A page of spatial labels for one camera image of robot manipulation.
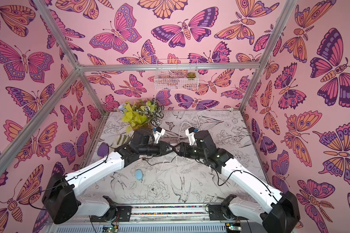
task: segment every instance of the pink butterfly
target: pink butterfly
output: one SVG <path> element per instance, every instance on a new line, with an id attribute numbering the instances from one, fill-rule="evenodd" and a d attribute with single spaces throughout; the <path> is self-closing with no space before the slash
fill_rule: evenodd
<path id="1" fill-rule="evenodd" d="M 64 81 L 67 77 L 69 76 L 65 66 L 63 64 L 61 64 L 61 79 L 62 81 Z M 61 97 L 61 98 L 65 98 L 69 95 L 71 91 L 71 94 L 74 95 L 76 94 L 76 99 L 78 100 L 79 104 L 83 106 L 82 103 L 82 96 L 83 96 L 83 91 L 84 91 L 84 85 L 82 81 L 75 81 L 70 87 L 69 89 L 66 91 L 66 93 Z"/>
<path id="2" fill-rule="evenodd" d="M 179 22 L 182 24 L 181 27 L 177 25 L 162 25 L 154 28 L 151 33 L 154 37 L 163 42 L 167 42 L 172 38 L 169 42 L 171 48 L 176 46 L 184 47 L 186 44 L 185 38 L 190 40 L 191 34 L 197 42 L 200 42 L 204 37 L 208 37 L 211 34 L 211 30 L 199 28 L 199 26 L 212 27 L 217 15 L 218 8 L 210 7 L 196 14 L 191 21 L 189 21 L 188 25 L 185 23 L 186 19 L 182 23 Z"/>
<path id="3" fill-rule="evenodd" d="M 132 86 L 130 85 L 130 83 L 124 80 L 123 82 L 125 82 L 127 86 L 121 86 L 121 85 L 119 86 L 122 88 L 129 88 L 129 89 L 120 89 L 115 91 L 114 93 L 118 95 L 125 95 L 128 97 L 131 97 L 133 95 L 137 98 L 140 98 L 141 97 L 140 94 L 143 92 L 146 92 L 147 90 L 143 87 L 143 84 L 141 82 L 137 81 L 137 78 L 134 75 L 130 75 L 129 77 L 130 77 L 129 81 Z"/>
<path id="4" fill-rule="evenodd" d="M 232 91 L 225 91 L 221 94 L 221 96 L 226 96 L 227 98 L 231 97 L 232 99 L 236 100 L 240 100 L 244 97 L 244 93 L 247 89 L 247 86 L 249 85 L 250 79 L 248 79 L 249 76 L 243 76 L 240 79 L 240 85 L 239 87 L 235 86 L 236 90 L 232 90 Z"/>
<path id="5" fill-rule="evenodd" d="M 32 53 L 28 58 L 26 54 L 21 56 L 9 44 L 0 40 L 0 63 L 4 64 L 9 80 L 23 80 L 29 72 L 33 81 L 44 83 L 44 71 L 50 70 L 53 58 L 43 52 Z"/>
<path id="6" fill-rule="evenodd" d="M 145 41 L 141 49 L 141 56 L 139 56 L 139 53 L 137 53 L 137 57 L 121 57 L 121 58 L 118 58 L 117 61 L 125 65 L 162 64 L 162 62 L 157 61 L 157 57 L 154 55 L 155 53 L 156 51 L 154 50 L 150 40 L 147 40 Z M 138 72 L 142 77 L 143 72 L 145 71 L 139 70 Z"/>
<path id="7" fill-rule="evenodd" d="M 80 48 L 79 46 L 77 46 L 77 45 L 75 45 L 75 44 L 70 42 L 70 41 L 73 41 L 70 37 L 84 38 L 85 35 L 82 35 L 79 32 L 74 31 L 73 29 L 66 28 L 65 24 L 63 24 L 61 19 L 58 17 L 57 13 L 54 10 L 50 10 L 50 12 L 51 12 L 51 15 L 53 16 L 53 19 L 56 21 L 56 24 L 57 24 L 58 28 L 60 29 L 60 31 L 64 35 L 67 43 L 69 44 L 70 49 L 76 50 L 76 51 L 80 51 L 80 52 L 84 52 L 84 50 L 82 48 Z M 56 46 L 58 46 L 58 42 L 56 41 L 56 38 L 52 34 L 52 32 L 49 29 L 48 25 L 46 24 L 46 22 L 44 21 L 42 16 L 40 16 L 40 17 L 41 17 L 41 20 L 44 23 L 44 26 L 46 27 L 46 29 L 47 29 L 47 31 L 49 33 L 49 35 L 48 35 L 48 42 L 47 42 L 47 49 L 51 49 L 54 44 L 56 44 Z M 60 47 L 60 58 L 61 58 L 61 60 L 63 59 L 64 55 L 65 55 L 65 53 L 62 51 L 62 49 Z"/>
<path id="8" fill-rule="evenodd" d="M 105 111 L 113 111 L 118 106 L 119 106 L 119 103 L 114 100 L 114 97 L 111 94 L 105 96 L 105 102 L 103 101 L 103 108 Z"/>
<path id="9" fill-rule="evenodd" d="M 227 44 L 224 42 L 220 42 L 219 44 L 216 45 L 214 52 L 210 58 L 210 55 L 207 56 L 205 53 L 203 53 L 207 58 L 204 56 L 197 54 L 197 53 L 190 53 L 188 54 L 188 59 L 191 59 L 189 63 L 227 63 L 229 62 L 229 53 L 230 49 L 227 48 Z M 209 70 L 199 70 L 199 73 L 201 75 L 204 75 L 208 72 Z"/>
<path id="10" fill-rule="evenodd" d="M 91 119 L 92 119 L 92 120 L 100 119 L 101 113 L 100 113 L 100 111 L 99 111 L 95 106 L 88 105 L 88 106 L 87 106 L 87 109 L 88 109 L 89 112 L 91 113 Z"/>
<path id="11" fill-rule="evenodd" d="M 112 21 L 110 21 L 112 33 L 104 32 L 97 34 L 89 41 L 89 44 L 94 48 L 102 48 L 104 50 L 114 49 L 121 54 L 124 54 L 128 49 L 128 45 L 125 42 L 126 40 L 134 43 L 141 38 L 137 30 L 133 28 L 136 19 L 132 14 L 132 10 L 133 8 L 127 3 L 123 4 L 115 13 L 115 29 L 113 29 Z"/>
<path id="12" fill-rule="evenodd" d="M 82 107 L 79 111 L 78 106 L 76 106 L 75 111 L 73 111 L 71 105 L 69 108 L 70 111 L 64 105 L 60 105 L 60 109 L 63 114 L 63 120 L 66 124 L 69 124 L 67 127 L 70 131 L 72 131 L 75 127 L 77 130 L 79 130 L 83 121 L 84 107 Z"/>

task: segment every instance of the pink wallpaper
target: pink wallpaper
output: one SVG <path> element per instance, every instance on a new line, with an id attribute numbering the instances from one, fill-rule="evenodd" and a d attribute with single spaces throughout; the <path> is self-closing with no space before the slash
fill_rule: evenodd
<path id="1" fill-rule="evenodd" d="M 298 232 L 350 232 L 350 1 L 298 5 L 245 118 L 271 184 L 297 195 Z"/>

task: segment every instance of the bird drawing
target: bird drawing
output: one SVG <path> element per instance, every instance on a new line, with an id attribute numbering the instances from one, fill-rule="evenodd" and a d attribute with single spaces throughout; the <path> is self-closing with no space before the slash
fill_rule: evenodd
<path id="1" fill-rule="evenodd" d="M 122 181 L 122 177 L 128 179 L 125 175 L 119 173 L 119 172 L 114 172 L 112 175 L 110 175 L 110 177 L 112 178 L 112 181 L 110 181 L 110 186 L 112 187 L 112 192 L 114 194 L 115 197 L 117 197 L 115 195 L 115 191 L 114 191 L 114 188 L 115 188 L 115 184 L 118 182 L 121 186 L 122 186 L 122 189 L 124 190 L 123 188 L 123 185 L 127 188 L 126 184 L 123 183 Z"/>
<path id="2" fill-rule="evenodd" d="M 172 182 L 171 177 L 170 177 L 170 182 L 171 182 L 171 187 L 175 195 L 179 196 L 179 203 L 185 203 L 188 200 L 189 194 L 191 193 L 191 183 L 189 184 L 189 189 L 186 191 L 185 189 L 185 179 L 183 175 L 183 179 L 180 177 L 180 182 L 181 182 L 181 188 L 178 189 Z"/>

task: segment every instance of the purple butterfly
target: purple butterfly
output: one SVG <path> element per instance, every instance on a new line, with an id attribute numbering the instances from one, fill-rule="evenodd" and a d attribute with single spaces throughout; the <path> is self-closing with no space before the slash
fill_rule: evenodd
<path id="1" fill-rule="evenodd" d="M 140 94 L 142 94 L 143 92 L 146 92 L 147 90 L 143 87 L 142 82 L 137 81 L 137 78 L 135 77 L 135 75 L 130 75 L 129 77 L 130 77 L 129 81 L 131 85 L 126 80 L 123 81 L 125 82 L 126 86 L 119 85 L 122 88 L 129 88 L 129 89 L 120 89 L 115 91 L 114 93 L 118 95 L 125 95 L 128 97 L 131 97 L 133 95 L 137 98 L 140 98 L 141 97 Z"/>
<path id="2" fill-rule="evenodd" d="M 159 91 L 156 95 L 156 100 L 163 106 L 171 105 L 172 102 L 170 100 L 170 90 L 165 88 Z"/>
<path id="3" fill-rule="evenodd" d="M 210 7 L 196 14 L 191 21 L 189 21 L 188 25 L 185 23 L 186 19 L 182 23 L 179 22 L 181 23 L 181 27 L 178 25 L 162 25 L 154 28 L 151 33 L 154 37 L 163 42 L 167 42 L 172 38 L 169 42 L 171 48 L 176 46 L 184 47 L 186 44 L 185 37 L 190 40 L 191 34 L 197 42 L 200 42 L 204 37 L 208 37 L 211 34 L 211 30 L 199 28 L 199 26 L 212 27 L 217 15 L 218 8 Z"/>
<path id="4" fill-rule="evenodd" d="M 327 221 L 332 222 L 331 218 L 328 217 L 327 213 L 324 211 L 322 207 L 328 207 L 332 209 L 334 209 L 334 207 L 328 201 L 318 201 L 316 200 L 316 198 L 329 197 L 335 191 L 334 186 L 326 182 L 318 184 L 313 180 L 307 180 L 307 184 L 303 180 L 298 180 L 297 183 L 303 189 L 303 190 L 301 189 L 299 190 L 302 195 L 297 193 L 297 199 L 302 205 L 305 206 L 304 207 L 305 212 L 312 220 L 315 221 L 320 232 L 328 233 L 327 226 L 322 216 L 320 215 L 320 212 L 326 218 Z M 320 212 L 312 203 L 317 203 L 317 206 L 319 206 Z"/>
<path id="5" fill-rule="evenodd" d="M 289 154 L 285 150 L 277 156 L 277 160 L 271 160 L 271 169 L 276 174 L 272 176 L 272 184 L 275 188 L 281 192 L 286 193 L 289 191 L 287 184 L 285 183 L 284 175 L 289 169 Z"/>
<path id="6" fill-rule="evenodd" d="M 69 108 L 71 112 L 64 105 L 60 105 L 60 109 L 63 114 L 63 120 L 66 124 L 69 124 L 67 127 L 70 131 L 73 131 L 73 128 L 75 127 L 77 130 L 79 130 L 83 121 L 84 107 L 82 107 L 79 111 L 78 106 L 76 106 L 75 111 L 73 111 L 71 105 Z"/>
<path id="7" fill-rule="evenodd" d="M 183 95 L 183 94 L 175 94 L 175 99 L 179 104 L 180 107 L 183 107 L 185 109 L 188 109 L 189 107 L 196 107 L 196 109 L 210 109 L 219 104 L 216 100 L 201 100 L 200 99 L 193 99 L 190 96 Z"/>
<path id="8" fill-rule="evenodd" d="M 61 158 L 66 158 L 70 165 L 75 161 L 76 155 L 80 157 L 84 154 L 84 145 L 87 143 L 87 137 L 88 132 L 85 131 L 79 136 L 74 144 L 71 144 L 70 142 L 60 143 L 56 146 L 55 153 L 59 154 Z"/>
<path id="9" fill-rule="evenodd" d="M 259 150 L 265 154 L 265 156 L 268 153 L 273 153 L 277 150 L 277 147 L 275 143 L 266 136 L 263 136 L 263 132 L 261 133 L 261 130 L 259 129 L 257 121 L 252 118 L 252 136 L 254 139 L 254 142 L 257 142 L 261 144 L 259 147 Z"/>
<path id="10" fill-rule="evenodd" d="M 207 56 L 205 53 L 203 53 L 207 58 L 204 56 L 197 54 L 197 53 L 190 53 L 188 54 L 188 59 L 191 59 L 189 63 L 227 63 L 229 62 L 229 53 L 230 49 L 227 48 L 227 44 L 224 42 L 220 42 L 219 44 L 216 45 L 214 52 L 210 58 L 210 55 Z M 201 75 L 204 75 L 208 72 L 209 70 L 199 70 L 199 73 Z"/>
<path id="11" fill-rule="evenodd" d="M 56 162 L 56 164 L 54 165 L 51 176 L 55 175 L 56 173 L 61 173 L 61 175 L 65 173 L 65 169 L 60 162 Z M 40 213 L 38 214 L 38 217 L 35 220 L 32 233 L 39 233 L 43 229 L 43 227 L 47 224 L 48 218 L 49 218 L 48 211 L 41 210 Z"/>
<path id="12" fill-rule="evenodd" d="M 250 82 L 250 79 L 248 79 L 248 77 L 249 76 L 243 76 L 240 79 L 240 87 L 235 86 L 236 90 L 222 92 L 221 96 L 227 96 L 227 98 L 231 97 L 234 100 L 242 99 Z"/>

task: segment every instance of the orange butterfly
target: orange butterfly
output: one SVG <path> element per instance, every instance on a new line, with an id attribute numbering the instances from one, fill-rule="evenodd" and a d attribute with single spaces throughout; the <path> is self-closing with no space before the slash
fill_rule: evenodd
<path id="1" fill-rule="evenodd" d="M 265 5 L 261 1 L 255 3 L 255 0 L 236 0 L 236 3 L 240 12 L 245 18 L 265 16 L 271 13 L 273 10 L 276 9 L 276 7 L 279 6 L 279 3 L 275 3 L 271 7 L 265 7 Z M 254 25 L 255 21 L 252 19 L 243 19 L 238 12 L 236 12 L 236 17 L 238 18 L 238 20 L 232 21 L 231 24 L 241 22 L 240 24 L 223 29 L 217 34 L 215 34 L 214 37 L 224 40 L 230 40 L 235 37 L 238 40 L 247 38 L 249 39 L 249 43 L 252 45 L 254 43 L 254 33 L 250 28 L 243 24 Z"/>
<path id="2" fill-rule="evenodd" d="M 51 142 L 53 142 L 53 139 L 56 137 L 57 127 L 57 123 L 53 122 L 42 131 L 39 137 L 32 136 L 32 139 L 30 138 L 26 142 L 26 144 L 16 156 L 18 162 L 14 165 L 14 168 L 16 168 L 21 161 L 25 161 L 28 158 L 31 158 L 33 154 L 37 154 L 38 157 L 47 157 L 47 159 L 50 160 L 48 153 L 52 148 Z M 4 128 L 5 135 L 7 136 L 9 142 L 13 141 L 13 139 L 16 138 L 19 132 L 23 129 L 22 126 L 11 120 L 5 121 Z"/>
<path id="3" fill-rule="evenodd" d="M 104 6 L 114 10 L 114 8 L 108 0 L 98 1 L 101 2 Z M 98 7 L 95 0 L 57 0 L 56 7 L 60 10 L 72 11 L 77 13 L 80 13 L 85 9 L 83 16 L 87 19 L 96 19 L 98 17 Z"/>
<path id="4" fill-rule="evenodd" d="M 266 74 L 266 80 L 271 77 L 272 73 L 275 73 L 279 69 L 279 64 L 276 64 L 276 63 L 271 64 L 271 62 L 274 62 L 274 61 L 271 61 L 271 57 L 270 57 L 270 59 L 268 60 L 265 66 L 265 71 L 263 72 L 263 74 Z"/>
<path id="5" fill-rule="evenodd" d="M 0 233 L 2 233 L 5 230 L 10 211 L 14 220 L 18 222 L 22 222 L 23 214 L 18 204 L 21 204 L 21 205 L 32 204 L 40 198 L 41 194 L 39 192 L 42 190 L 42 187 L 40 186 L 40 182 L 41 182 L 41 177 L 43 175 L 43 169 L 44 167 L 42 164 L 39 165 L 37 168 L 35 168 L 35 170 L 30 174 L 26 182 L 23 184 L 15 200 L 13 198 L 14 198 L 14 195 L 16 194 L 15 192 L 16 187 L 19 184 L 19 182 L 22 181 L 22 179 L 20 179 L 18 184 L 14 187 L 14 194 L 12 198 L 10 198 L 6 202 L 0 201 L 0 203 L 7 205 L 6 208 L 0 209 Z"/>
<path id="6" fill-rule="evenodd" d="M 262 109 L 260 114 L 266 114 L 265 118 L 263 119 L 264 128 L 266 129 L 270 128 L 274 133 L 276 133 L 277 135 L 280 135 L 279 125 L 277 124 L 274 116 L 270 113 L 270 111 L 275 113 L 274 111 L 272 111 L 271 106 L 269 107 L 270 105 L 269 103 L 271 100 L 271 93 L 272 93 L 272 81 L 270 80 L 267 84 L 265 92 L 262 93 L 261 95 L 261 105 L 266 108 Z"/>
<path id="7" fill-rule="evenodd" d="M 25 6 L 8 5 L 0 7 L 0 15 L 10 30 L 21 37 L 25 37 L 29 30 L 23 25 L 28 25 L 34 20 L 35 11 Z"/>
<path id="8" fill-rule="evenodd" d="M 233 72 L 235 72 L 235 69 L 227 69 L 223 73 L 221 73 L 213 82 L 211 82 L 211 80 L 213 79 L 214 75 L 211 77 L 211 80 L 208 81 L 207 83 L 200 83 L 198 85 L 198 88 L 197 87 L 196 88 L 190 87 L 190 86 L 193 86 L 192 84 L 186 84 L 186 85 L 184 85 L 184 88 L 186 88 L 188 90 L 196 91 L 196 94 L 201 96 L 201 95 L 205 95 L 207 93 L 207 91 L 209 90 L 209 86 L 210 86 L 210 89 L 216 93 L 215 86 L 226 87 L 226 86 L 229 86 L 231 84 L 230 78 L 231 78 Z"/>
<path id="9" fill-rule="evenodd" d="M 310 8 L 307 7 L 303 10 L 303 12 L 299 12 L 299 5 L 296 7 L 296 11 L 294 12 L 294 19 L 298 26 L 301 28 L 294 29 L 294 34 L 298 35 L 298 37 L 294 37 L 289 39 L 285 44 L 281 47 L 280 53 L 284 49 L 288 49 L 289 53 L 293 53 L 293 57 L 300 62 L 307 62 L 307 51 L 305 43 L 301 36 L 307 41 L 308 36 L 305 32 L 310 31 L 314 28 L 311 24 L 315 23 L 321 16 L 323 16 L 331 7 L 336 3 L 336 0 L 326 0 L 317 3 L 310 11 Z"/>
<path id="10" fill-rule="evenodd" d="M 137 4 L 142 8 L 154 9 L 154 15 L 157 18 L 170 18 L 171 13 L 175 10 L 184 10 L 188 5 L 188 0 L 140 0 Z"/>
<path id="11" fill-rule="evenodd" d="M 260 58 L 261 58 L 261 53 L 258 54 L 257 56 L 253 57 L 253 55 L 249 54 L 250 56 L 252 56 L 252 58 L 250 58 L 248 55 L 243 54 L 243 53 L 238 53 L 236 54 L 236 59 L 238 62 L 259 62 Z"/>

